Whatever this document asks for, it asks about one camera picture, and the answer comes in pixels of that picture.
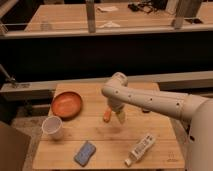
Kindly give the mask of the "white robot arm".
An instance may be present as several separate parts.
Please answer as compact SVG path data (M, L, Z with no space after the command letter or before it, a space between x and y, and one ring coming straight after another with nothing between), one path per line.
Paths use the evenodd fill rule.
M185 171L213 171L213 98L127 86L127 76L116 72L102 87L114 112L125 103L190 124Z

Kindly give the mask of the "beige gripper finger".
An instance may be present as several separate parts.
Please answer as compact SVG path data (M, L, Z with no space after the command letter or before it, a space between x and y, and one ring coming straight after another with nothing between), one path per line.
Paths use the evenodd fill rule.
M126 114L124 110L121 110L119 112L116 112L116 116L118 118L118 121L123 124L125 122Z

